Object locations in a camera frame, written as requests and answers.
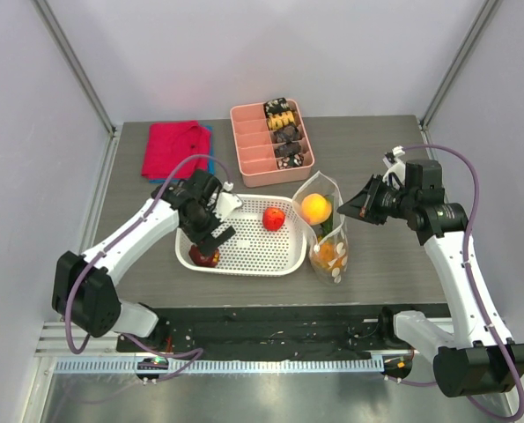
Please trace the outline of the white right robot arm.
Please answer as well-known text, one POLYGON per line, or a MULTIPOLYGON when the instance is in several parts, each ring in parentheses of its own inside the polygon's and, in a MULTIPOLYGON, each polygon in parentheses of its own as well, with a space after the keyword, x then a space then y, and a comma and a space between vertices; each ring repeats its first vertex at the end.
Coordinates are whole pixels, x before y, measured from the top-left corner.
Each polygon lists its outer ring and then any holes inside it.
POLYGON ((463 207, 445 200, 442 167, 436 160, 409 160, 402 175, 372 176, 362 190, 338 207, 346 217, 374 225, 402 219, 436 270, 453 329, 442 330, 424 313, 383 310, 379 341, 396 348, 406 343, 433 367, 447 397, 504 393, 524 374, 524 343, 513 340, 498 315, 478 267, 463 207))

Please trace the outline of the dark red apple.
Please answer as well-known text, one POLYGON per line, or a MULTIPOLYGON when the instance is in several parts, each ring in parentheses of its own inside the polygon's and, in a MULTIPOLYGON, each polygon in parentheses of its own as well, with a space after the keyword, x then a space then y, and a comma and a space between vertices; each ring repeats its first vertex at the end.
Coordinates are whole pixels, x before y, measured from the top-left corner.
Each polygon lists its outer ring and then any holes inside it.
POLYGON ((212 254, 206 256, 202 254, 196 245, 192 245, 188 251, 188 255, 194 265, 206 268, 215 268, 218 266, 220 260, 220 251, 216 249, 212 254))

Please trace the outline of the yellow orange peach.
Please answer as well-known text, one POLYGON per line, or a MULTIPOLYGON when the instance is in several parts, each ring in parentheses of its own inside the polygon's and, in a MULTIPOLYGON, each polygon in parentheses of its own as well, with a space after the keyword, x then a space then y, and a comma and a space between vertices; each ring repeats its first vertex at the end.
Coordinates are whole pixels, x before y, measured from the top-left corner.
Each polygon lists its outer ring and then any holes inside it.
POLYGON ((321 194, 313 193, 306 196, 300 205, 301 215, 309 226, 324 223, 332 213, 332 205, 321 194))

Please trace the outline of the bright red apple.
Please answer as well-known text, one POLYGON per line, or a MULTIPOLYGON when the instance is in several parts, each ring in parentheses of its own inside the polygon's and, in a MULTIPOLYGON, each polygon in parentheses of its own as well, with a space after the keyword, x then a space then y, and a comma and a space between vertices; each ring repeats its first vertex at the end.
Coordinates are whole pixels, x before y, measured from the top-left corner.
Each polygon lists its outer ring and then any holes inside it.
POLYGON ((278 231, 285 222, 284 211, 276 207, 268 207, 262 215, 262 224, 267 231, 278 231))

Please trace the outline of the orange toy pineapple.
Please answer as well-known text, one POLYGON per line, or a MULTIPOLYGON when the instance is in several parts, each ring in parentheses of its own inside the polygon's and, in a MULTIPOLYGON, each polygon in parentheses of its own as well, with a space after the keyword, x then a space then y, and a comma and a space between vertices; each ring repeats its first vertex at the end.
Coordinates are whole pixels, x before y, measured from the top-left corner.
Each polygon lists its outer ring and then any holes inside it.
POLYGON ((324 223, 314 226, 316 243, 311 260, 318 270, 327 272, 331 278, 340 278, 348 262, 347 236, 343 218, 338 217, 335 211, 335 199, 332 196, 324 197, 331 203, 332 213, 324 223))

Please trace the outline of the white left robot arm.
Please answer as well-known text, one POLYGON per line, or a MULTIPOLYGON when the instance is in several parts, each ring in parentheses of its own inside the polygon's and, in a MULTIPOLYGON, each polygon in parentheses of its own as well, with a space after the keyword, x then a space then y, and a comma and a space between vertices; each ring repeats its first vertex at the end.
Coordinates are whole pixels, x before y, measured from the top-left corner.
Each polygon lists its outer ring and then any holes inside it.
POLYGON ((91 337, 128 333, 147 351, 160 350, 167 330, 159 316, 150 307, 121 300, 117 285, 146 251, 176 231, 183 232, 202 256, 214 256, 234 236, 226 221, 241 206, 231 183, 203 170, 157 187, 104 241, 81 254, 67 251, 59 257, 52 308, 91 337))

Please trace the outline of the clear polka dot zip bag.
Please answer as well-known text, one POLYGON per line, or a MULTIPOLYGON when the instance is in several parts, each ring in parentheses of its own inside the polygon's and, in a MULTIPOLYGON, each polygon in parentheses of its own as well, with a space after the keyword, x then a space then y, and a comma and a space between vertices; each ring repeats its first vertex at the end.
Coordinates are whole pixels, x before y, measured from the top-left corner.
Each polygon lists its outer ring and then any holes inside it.
POLYGON ((303 224, 310 264, 317 278, 332 286, 341 284, 349 258, 345 217, 337 211, 340 205, 343 198, 336 181, 321 171, 292 198, 293 210, 303 224))

